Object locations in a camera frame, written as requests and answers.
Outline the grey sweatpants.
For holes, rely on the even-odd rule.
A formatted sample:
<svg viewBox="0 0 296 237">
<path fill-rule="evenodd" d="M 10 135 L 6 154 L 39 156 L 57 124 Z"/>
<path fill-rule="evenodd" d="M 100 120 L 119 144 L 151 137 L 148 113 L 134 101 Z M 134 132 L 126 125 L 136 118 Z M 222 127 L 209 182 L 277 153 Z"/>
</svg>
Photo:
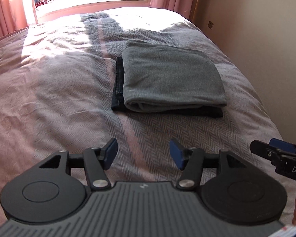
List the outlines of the grey sweatpants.
<svg viewBox="0 0 296 237">
<path fill-rule="evenodd" d="M 125 43 L 122 59 L 123 101 L 131 111 L 227 105 L 221 76 L 201 51 L 131 40 Z"/>
</svg>

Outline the folded dark blue jeans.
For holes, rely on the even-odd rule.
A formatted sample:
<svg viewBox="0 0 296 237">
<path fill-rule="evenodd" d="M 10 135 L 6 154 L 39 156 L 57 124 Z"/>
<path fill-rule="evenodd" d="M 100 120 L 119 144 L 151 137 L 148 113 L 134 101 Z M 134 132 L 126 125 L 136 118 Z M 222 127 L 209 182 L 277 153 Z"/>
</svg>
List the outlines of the folded dark blue jeans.
<svg viewBox="0 0 296 237">
<path fill-rule="evenodd" d="M 115 83 L 113 87 L 111 109 L 113 111 L 118 111 L 123 113 L 137 113 L 136 111 L 132 111 L 128 109 L 124 104 L 124 97 L 123 97 L 124 74 L 125 74 L 125 71 L 123 68 L 123 59 L 122 57 L 117 57 L 116 77 L 115 77 Z M 166 110 L 166 111 L 153 112 L 153 113 L 162 114 L 162 115 L 209 117 L 214 119 L 223 117 L 222 108 L 214 107 L 214 106 L 201 106 L 200 108 Z"/>
</svg>

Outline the pink grey duvet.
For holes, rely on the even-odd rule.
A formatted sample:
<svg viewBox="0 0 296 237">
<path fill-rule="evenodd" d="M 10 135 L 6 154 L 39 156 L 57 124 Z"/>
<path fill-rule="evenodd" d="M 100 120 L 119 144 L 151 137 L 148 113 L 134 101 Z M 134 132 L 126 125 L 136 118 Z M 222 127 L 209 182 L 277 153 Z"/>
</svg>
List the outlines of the pink grey duvet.
<svg viewBox="0 0 296 237">
<path fill-rule="evenodd" d="M 223 117 L 115 113 L 116 58 L 128 40 L 199 50 L 220 73 Z M 253 86 L 195 25 L 162 9 L 119 8 L 62 17 L 0 38 L 0 191 L 60 149 L 81 153 L 116 138 L 110 181 L 176 181 L 169 140 L 206 152 L 231 150 L 286 189 L 281 221 L 292 221 L 296 182 L 250 152 L 253 140 L 280 138 Z M 0 205 L 0 226 L 6 216 Z"/>
</svg>

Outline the wall socket plate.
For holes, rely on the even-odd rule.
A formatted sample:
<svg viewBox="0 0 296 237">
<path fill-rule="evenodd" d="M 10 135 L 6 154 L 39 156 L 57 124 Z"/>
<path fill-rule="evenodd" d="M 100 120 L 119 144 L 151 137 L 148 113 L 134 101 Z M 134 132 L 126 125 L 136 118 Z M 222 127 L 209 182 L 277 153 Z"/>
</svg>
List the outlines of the wall socket plate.
<svg viewBox="0 0 296 237">
<path fill-rule="evenodd" d="M 207 27 L 208 27 L 209 29 L 212 29 L 212 28 L 213 28 L 213 23 L 212 23 L 211 21 L 209 21 Z"/>
</svg>

